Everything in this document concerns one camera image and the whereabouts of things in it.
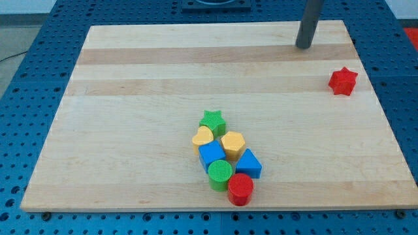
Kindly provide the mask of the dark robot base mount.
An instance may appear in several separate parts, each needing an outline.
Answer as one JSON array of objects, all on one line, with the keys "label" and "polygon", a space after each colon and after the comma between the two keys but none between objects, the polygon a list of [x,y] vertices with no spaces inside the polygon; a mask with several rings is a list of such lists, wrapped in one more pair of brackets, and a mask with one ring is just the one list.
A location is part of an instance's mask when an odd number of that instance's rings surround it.
[{"label": "dark robot base mount", "polygon": [[251,10],[251,0],[181,0],[182,12]]}]

